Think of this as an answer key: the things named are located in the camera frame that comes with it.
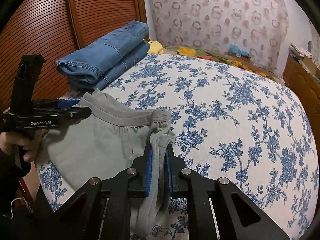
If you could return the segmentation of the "person's left hand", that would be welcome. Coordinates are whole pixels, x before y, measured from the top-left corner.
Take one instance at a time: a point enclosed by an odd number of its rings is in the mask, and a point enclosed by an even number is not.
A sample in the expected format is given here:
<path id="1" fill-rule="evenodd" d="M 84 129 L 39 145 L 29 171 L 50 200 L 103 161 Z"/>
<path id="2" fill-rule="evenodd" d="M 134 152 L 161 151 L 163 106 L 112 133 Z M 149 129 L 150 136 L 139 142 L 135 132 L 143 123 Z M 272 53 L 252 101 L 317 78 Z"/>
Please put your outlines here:
<path id="1" fill-rule="evenodd" d="M 7 155 L 12 155 L 14 146 L 21 146 L 25 151 L 24 161 L 30 163 L 42 151 L 42 139 L 45 133 L 45 130 L 36 130 L 34 139 L 30 140 L 14 132 L 2 132 L 1 151 Z"/>

